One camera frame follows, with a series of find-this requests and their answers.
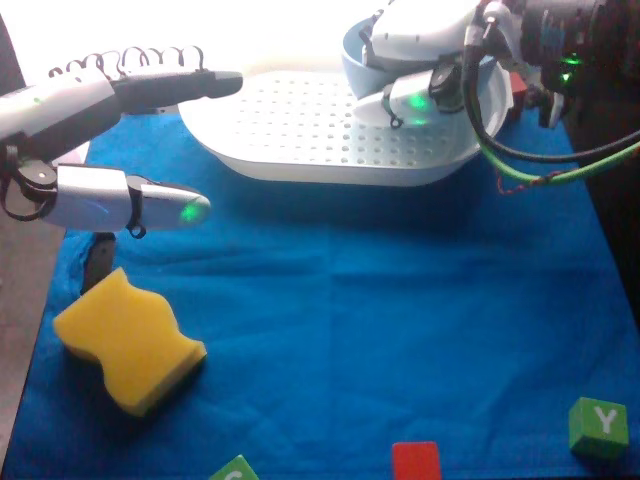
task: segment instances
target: blue bowl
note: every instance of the blue bowl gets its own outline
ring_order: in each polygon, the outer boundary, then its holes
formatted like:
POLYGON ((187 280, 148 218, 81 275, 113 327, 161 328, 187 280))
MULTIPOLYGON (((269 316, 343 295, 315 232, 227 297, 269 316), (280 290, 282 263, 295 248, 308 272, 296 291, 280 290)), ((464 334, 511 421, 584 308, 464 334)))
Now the blue bowl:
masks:
MULTIPOLYGON (((364 26, 370 23, 371 19, 356 23, 347 31, 342 41, 342 66, 351 91, 357 99, 379 92, 398 78, 398 74, 395 72, 385 72, 362 64, 364 42, 358 34, 364 26)), ((485 57, 480 63, 478 94, 481 94, 487 86, 495 64, 496 60, 493 57, 485 57)))

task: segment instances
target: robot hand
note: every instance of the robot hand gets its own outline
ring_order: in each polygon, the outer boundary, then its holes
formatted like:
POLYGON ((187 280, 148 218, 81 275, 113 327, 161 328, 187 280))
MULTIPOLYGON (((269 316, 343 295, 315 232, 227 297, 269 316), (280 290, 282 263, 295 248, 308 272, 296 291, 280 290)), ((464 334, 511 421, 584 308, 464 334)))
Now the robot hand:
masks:
POLYGON ((99 70, 85 69, 0 97, 0 206, 20 221, 42 219, 95 232, 127 228, 135 238, 147 230, 198 224, 211 206, 193 189, 121 170, 50 162, 113 127, 123 113, 231 95, 241 87, 235 72, 174 69, 110 82, 99 70), (11 181, 36 203, 34 213, 7 208, 11 181))

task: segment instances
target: black coil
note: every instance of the black coil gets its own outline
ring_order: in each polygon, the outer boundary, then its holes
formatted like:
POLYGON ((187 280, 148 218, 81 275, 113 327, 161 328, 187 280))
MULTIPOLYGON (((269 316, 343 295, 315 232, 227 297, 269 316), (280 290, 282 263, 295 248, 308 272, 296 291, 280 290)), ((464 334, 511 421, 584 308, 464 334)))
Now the black coil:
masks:
MULTIPOLYGON (((116 71, 118 72, 118 74, 120 75, 120 78, 126 77, 127 74, 124 70, 124 68, 126 67, 126 61, 127 61, 127 54, 131 51, 134 50, 137 52, 138 54, 138 61, 140 63, 141 67, 144 66, 148 66, 151 65, 151 60, 149 59, 149 56, 151 56, 152 58, 156 58, 157 57, 157 62, 160 65, 164 65, 164 61, 165 61, 165 53, 172 50, 178 53, 178 65, 180 65, 181 67, 184 67, 184 52, 187 49, 193 49, 196 52, 198 52, 198 56, 199 56, 199 60, 198 60, 198 69, 197 71, 203 71, 204 68, 204 52, 202 51, 202 49, 196 45, 188 45, 184 48, 178 48, 178 47, 169 47, 166 50, 158 50, 157 48, 140 48, 140 47, 128 47, 126 48, 123 52, 122 55, 120 54, 120 52, 118 52, 117 50, 109 50, 108 52, 104 52, 104 53, 90 53, 89 55, 87 55, 86 57, 84 57, 82 60, 71 60, 69 63, 67 63, 67 67, 66 67, 66 71, 70 72, 73 65, 77 65, 80 68, 87 68, 87 61, 91 58, 95 58, 96 61, 96 68, 98 68, 109 80, 113 80, 104 70, 105 70, 105 58, 107 56, 113 56, 113 55, 117 55, 118 59, 115 63, 115 68, 116 71)), ((49 77, 55 77, 56 75, 63 75, 64 71, 62 70, 62 68, 60 67, 55 67, 52 68, 51 70, 49 70, 49 77)))

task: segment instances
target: white letter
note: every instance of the white letter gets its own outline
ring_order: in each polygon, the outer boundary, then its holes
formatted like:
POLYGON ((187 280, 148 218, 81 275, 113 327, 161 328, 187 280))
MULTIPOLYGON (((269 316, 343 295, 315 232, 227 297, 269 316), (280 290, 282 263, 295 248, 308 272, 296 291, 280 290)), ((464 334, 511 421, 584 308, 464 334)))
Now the white letter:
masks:
POLYGON ((605 417, 600 407, 595 407, 595 410, 600 420, 602 420, 602 431, 604 433, 611 433, 611 422, 613 422, 613 419, 616 418, 616 415, 618 415, 618 412, 616 412, 616 410, 613 409, 609 412, 609 415, 605 417))

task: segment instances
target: green cable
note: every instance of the green cable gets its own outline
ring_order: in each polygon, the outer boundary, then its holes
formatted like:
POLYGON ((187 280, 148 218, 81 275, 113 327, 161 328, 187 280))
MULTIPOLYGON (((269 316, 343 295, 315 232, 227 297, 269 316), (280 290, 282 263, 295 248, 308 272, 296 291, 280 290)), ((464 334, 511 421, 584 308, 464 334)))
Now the green cable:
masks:
POLYGON ((539 182, 542 180, 540 185, 562 185, 565 183, 573 182, 575 180, 581 180, 583 178, 591 177, 600 172, 608 170, 625 160, 629 157, 635 150, 640 148, 640 142, 631 145, 630 147, 625 148, 624 150, 619 151, 609 157, 603 158, 602 160, 598 160, 597 162, 592 163, 591 165, 587 165, 582 168, 577 168, 575 170, 568 171, 566 173, 561 173, 551 178, 540 177, 537 175, 531 175, 528 173, 521 172, 516 170, 513 167, 510 167, 502 160, 500 160, 493 151, 482 144, 480 139, 478 139, 480 143, 480 148, 485 156, 489 159, 492 165, 497 168, 500 173, 511 177, 521 183, 531 184, 534 182, 539 182))

